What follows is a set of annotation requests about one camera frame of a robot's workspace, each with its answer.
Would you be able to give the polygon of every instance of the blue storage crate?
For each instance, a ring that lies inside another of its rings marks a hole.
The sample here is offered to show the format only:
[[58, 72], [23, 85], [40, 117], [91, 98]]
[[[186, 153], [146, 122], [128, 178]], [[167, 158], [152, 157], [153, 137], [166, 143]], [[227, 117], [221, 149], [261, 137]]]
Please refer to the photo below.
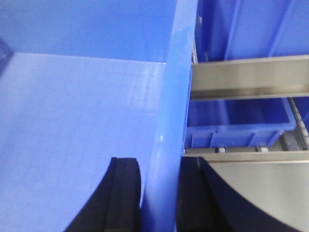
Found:
[[294, 102], [305, 123], [306, 128], [309, 130], [309, 97], [294, 98]]
[[307, 0], [200, 0], [199, 62], [309, 54]]
[[191, 101], [185, 147], [271, 146], [295, 126], [286, 98]]

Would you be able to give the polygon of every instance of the metal plate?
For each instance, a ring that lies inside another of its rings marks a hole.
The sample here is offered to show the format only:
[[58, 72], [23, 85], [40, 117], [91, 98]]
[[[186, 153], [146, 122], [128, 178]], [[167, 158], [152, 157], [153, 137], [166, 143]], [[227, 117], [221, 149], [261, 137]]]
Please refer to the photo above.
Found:
[[309, 56], [192, 65], [191, 99], [309, 96]]

